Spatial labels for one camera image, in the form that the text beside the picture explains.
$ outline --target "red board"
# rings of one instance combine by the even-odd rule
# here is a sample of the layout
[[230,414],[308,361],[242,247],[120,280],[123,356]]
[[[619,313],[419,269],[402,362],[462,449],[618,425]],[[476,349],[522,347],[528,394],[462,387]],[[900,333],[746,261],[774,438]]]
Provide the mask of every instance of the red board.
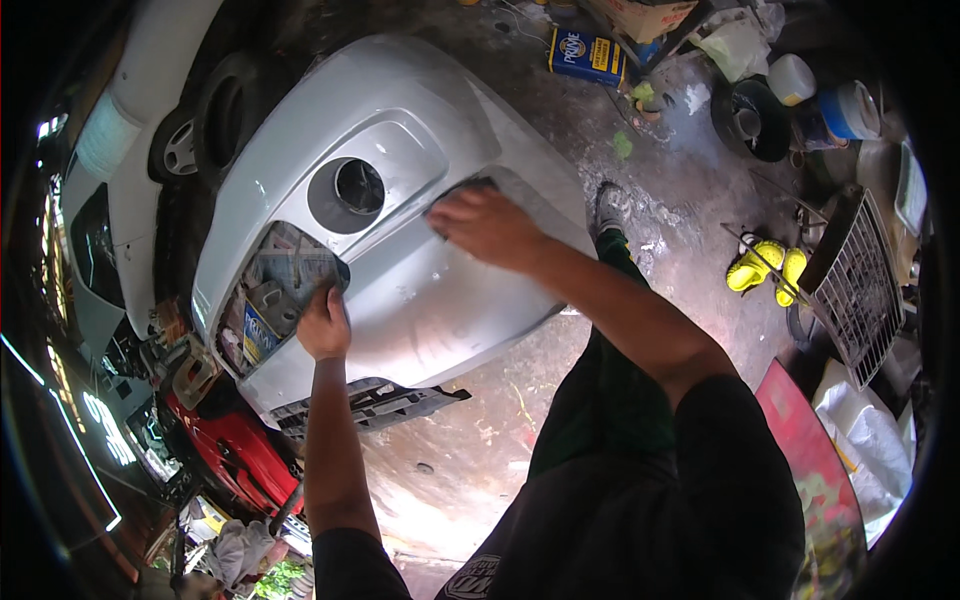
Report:
[[767,368],[756,399],[804,506],[806,560],[793,596],[839,598],[867,556],[853,485],[824,426],[777,359]]

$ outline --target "wire rack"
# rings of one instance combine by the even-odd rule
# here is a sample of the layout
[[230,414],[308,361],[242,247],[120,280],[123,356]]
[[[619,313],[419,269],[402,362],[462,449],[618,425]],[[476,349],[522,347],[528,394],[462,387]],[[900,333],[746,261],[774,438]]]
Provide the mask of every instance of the wire rack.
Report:
[[879,371],[905,319],[882,223],[865,189],[839,251],[810,294],[860,390]]

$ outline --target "yellow crocs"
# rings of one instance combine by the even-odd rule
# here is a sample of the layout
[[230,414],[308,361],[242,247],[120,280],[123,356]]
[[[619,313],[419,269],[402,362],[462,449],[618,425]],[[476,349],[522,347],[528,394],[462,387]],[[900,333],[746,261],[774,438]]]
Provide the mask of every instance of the yellow crocs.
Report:
[[[783,258],[783,278],[790,282],[790,285],[797,287],[797,281],[800,279],[800,275],[806,269],[806,255],[804,251],[799,248],[791,248],[786,251],[786,256]],[[786,308],[793,303],[793,299],[789,294],[777,288],[777,304]]]
[[[773,240],[763,240],[753,246],[756,253],[763,256],[774,268],[779,269],[783,264],[784,248]],[[767,278],[770,269],[764,265],[752,252],[747,252],[733,263],[727,271],[727,285],[734,292],[742,292],[752,285],[759,285]]]

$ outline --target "person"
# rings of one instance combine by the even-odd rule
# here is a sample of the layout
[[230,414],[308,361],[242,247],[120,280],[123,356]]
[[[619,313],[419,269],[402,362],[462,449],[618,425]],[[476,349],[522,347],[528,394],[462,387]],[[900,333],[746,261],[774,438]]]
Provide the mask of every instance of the person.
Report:
[[[790,468],[727,354],[631,260],[622,193],[598,194],[598,260],[491,187],[454,192],[425,216],[448,243],[593,321],[526,484],[438,599],[790,595],[804,559]],[[312,300],[297,337],[317,361],[304,506],[318,597],[407,598],[380,543],[350,417],[339,291]]]

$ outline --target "black shirt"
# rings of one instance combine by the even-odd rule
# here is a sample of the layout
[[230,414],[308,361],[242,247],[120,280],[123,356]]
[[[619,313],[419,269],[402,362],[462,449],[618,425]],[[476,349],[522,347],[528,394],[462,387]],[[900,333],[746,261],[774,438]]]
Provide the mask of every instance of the black shirt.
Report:
[[[786,598],[804,518],[786,459],[750,389],[694,386],[676,457],[578,458],[528,481],[438,599]],[[408,598],[380,544],[356,529],[313,541],[318,598]]]

